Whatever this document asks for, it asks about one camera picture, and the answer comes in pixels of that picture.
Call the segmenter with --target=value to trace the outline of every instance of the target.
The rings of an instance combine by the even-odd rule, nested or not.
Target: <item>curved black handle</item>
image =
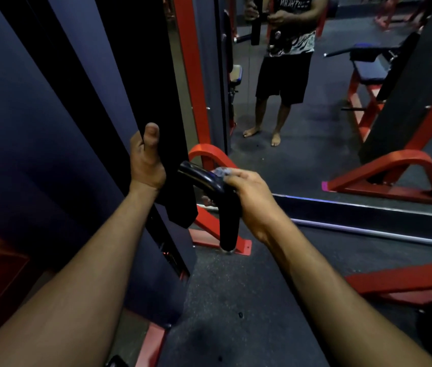
[[[241,202],[235,189],[223,178],[191,162],[180,164],[178,175],[202,189],[219,209],[219,245],[231,252],[237,246],[241,218]]]

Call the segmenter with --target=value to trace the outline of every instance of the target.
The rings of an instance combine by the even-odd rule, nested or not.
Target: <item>person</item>
[[[280,130],[289,116],[291,106],[303,102],[314,51],[316,26],[328,1],[274,0],[275,13],[268,16],[268,23],[274,30],[282,30],[282,38],[284,29],[292,30],[292,36],[288,37],[290,46],[279,48],[277,44],[269,44],[256,86],[255,126],[244,131],[244,137],[261,131],[269,96],[280,95],[280,108],[271,145],[276,147],[280,144]],[[259,18],[253,0],[246,1],[245,18],[250,21]]]
[[[139,133],[131,139],[129,194],[75,257],[0,328],[0,366],[105,362],[143,226],[165,182],[157,153],[159,133],[155,124],[148,124],[143,139]],[[328,264],[257,173],[231,169],[225,181],[237,190],[244,223],[292,279],[340,365],[432,367],[427,352]]]

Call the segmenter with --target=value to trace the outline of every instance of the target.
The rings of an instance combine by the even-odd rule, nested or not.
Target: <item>foot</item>
[[[260,132],[260,127],[252,127],[251,129],[245,130],[243,132],[243,137],[247,138],[259,132]]]
[[[280,144],[280,133],[274,133],[274,135],[272,135],[271,145],[272,147],[277,147],[279,144]]]

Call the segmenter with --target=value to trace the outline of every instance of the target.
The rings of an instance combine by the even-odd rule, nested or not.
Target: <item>gym floor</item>
[[[238,29],[241,35],[247,33]],[[264,131],[244,139],[253,126],[255,88],[265,51],[237,45],[235,63],[243,66],[243,82],[235,98],[237,128],[231,139],[233,161],[256,170],[274,193],[338,200],[381,207],[423,210],[432,206],[340,195],[321,191],[321,181],[359,166],[358,135],[344,105],[352,66],[347,56],[323,59],[324,52],[356,42],[396,44],[409,33],[397,28],[382,33],[371,18],[327,21],[316,44],[305,102],[294,106],[279,147],[270,146],[280,98],[271,97]],[[432,155],[432,141],[427,146]],[[422,185],[421,170],[409,170],[402,183]],[[432,263],[432,247],[329,230],[302,228],[306,237],[341,274],[377,271]],[[240,235],[253,238],[243,225]],[[327,366],[328,363],[265,246],[253,239],[252,254],[225,255],[196,248],[198,261],[191,275],[185,312],[167,334],[158,366]],[[373,303],[400,329],[419,342],[416,312],[408,307]]]
[[[243,80],[234,100],[237,127],[231,137],[231,159],[240,168],[259,172],[273,193],[432,213],[432,205],[321,190],[322,181],[360,166],[357,153],[361,145],[352,114],[340,111],[347,105],[345,97],[352,64],[347,54],[326,59],[323,54],[357,42],[395,46],[411,31],[407,26],[398,25],[382,32],[372,17],[328,20],[315,45],[304,102],[292,106],[279,147],[270,145],[280,106],[278,96],[268,100],[262,133],[250,138],[242,136],[255,123],[255,91],[266,50],[266,26],[262,27],[259,46],[250,46],[250,42],[235,45],[234,63],[243,67]],[[238,28],[240,35],[249,32],[249,27]],[[363,87],[359,94],[362,103],[367,103]],[[432,157],[432,139],[425,150]],[[419,166],[410,167],[398,185],[429,188]]]

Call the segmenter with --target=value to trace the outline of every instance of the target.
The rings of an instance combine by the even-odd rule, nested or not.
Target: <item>black shorts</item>
[[[311,52],[263,58],[255,96],[267,99],[271,95],[280,95],[283,104],[288,106],[302,103],[312,55]]]

